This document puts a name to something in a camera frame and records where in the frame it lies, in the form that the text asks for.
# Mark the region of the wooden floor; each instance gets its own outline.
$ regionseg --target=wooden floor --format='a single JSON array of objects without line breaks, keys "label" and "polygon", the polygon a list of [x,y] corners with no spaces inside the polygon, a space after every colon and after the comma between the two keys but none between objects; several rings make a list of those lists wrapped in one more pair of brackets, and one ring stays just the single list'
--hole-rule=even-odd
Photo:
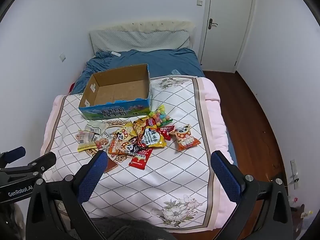
[{"label": "wooden floor", "polygon": [[[240,171],[262,181],[268,181],[267,176],[271,179],[282,173],[286,181],[280,150],[270,124],[239,73],[204,71],[204,74],[214,83],[220,95],[221,114],[228,128]],[[250,234],[261,204],[256,204],[239,239]],[[173,235],[178,240],[211,240],[218,231]]]}]

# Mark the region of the door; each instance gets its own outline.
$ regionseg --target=door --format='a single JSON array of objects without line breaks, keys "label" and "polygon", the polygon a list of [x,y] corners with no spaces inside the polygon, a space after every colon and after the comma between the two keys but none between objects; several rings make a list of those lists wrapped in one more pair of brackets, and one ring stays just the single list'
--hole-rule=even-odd
[{"label": "door", "polygon": [[235,72],[244,42],[252,0],[211,0],[204,49],[203,70]]}]

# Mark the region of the quilted headboard cloth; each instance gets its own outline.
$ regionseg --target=quilted headboard cloth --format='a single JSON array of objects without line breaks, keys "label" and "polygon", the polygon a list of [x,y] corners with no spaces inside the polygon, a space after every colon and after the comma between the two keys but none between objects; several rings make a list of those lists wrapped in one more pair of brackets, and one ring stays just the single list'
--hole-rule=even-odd
[{"label": "quilted headboard cloth", "polygon": [[144,21],[100,26],[89,32],[97,51],[152,51],[192,48],[195,25],[189,21]]}]

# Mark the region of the blue bed sheet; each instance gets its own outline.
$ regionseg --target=blue bed sheet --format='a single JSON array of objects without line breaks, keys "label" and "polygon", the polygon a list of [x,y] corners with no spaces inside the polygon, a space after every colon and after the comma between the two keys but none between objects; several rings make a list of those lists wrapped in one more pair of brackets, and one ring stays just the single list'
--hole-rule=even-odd
[{"label": "blue bed sheet", "polygon": [[120,57],[110,52],[97,52],[95,57],[87,62],[87,66],[77,80],[71,94],[84,91],[92,74],[107,69],[135,64],[149,64],[150,77],[170,75],[176,69],[181,75],[204,77],[197,56],[191,49],[161,49],[154,51],[122,51]]}]

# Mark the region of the blue gripper pad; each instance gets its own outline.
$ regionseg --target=blue gripper pad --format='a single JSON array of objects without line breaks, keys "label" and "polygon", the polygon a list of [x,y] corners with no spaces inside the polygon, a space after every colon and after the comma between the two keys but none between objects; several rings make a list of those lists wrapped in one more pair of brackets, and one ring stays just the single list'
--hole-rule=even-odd
[{"label": "blue gripper pad", "polygon": [[231,202],[239,203],[241,186],[216,152],[211,154],[211,167]]},{"label": "blue gripper pad", "polygon": [[14,161],[24,157],[26,155],[26,150],[22,146],[11,150],[10,152],[3,153],[4,154],[4,161],[6,163],[13,163]]},{"label": "blue gripper pad", "polygon": [[92,161],[94,161],[94,163],[92,164],[88,172],[84,175],[84,178],[80,182],[77,189],[77,199],[80,204],[89,200],[92,192],[94,191],[108,165],[108,156],[106,152],[103,151],[96,160],[94,160],[93,158],[86,165],[90,166]]}]

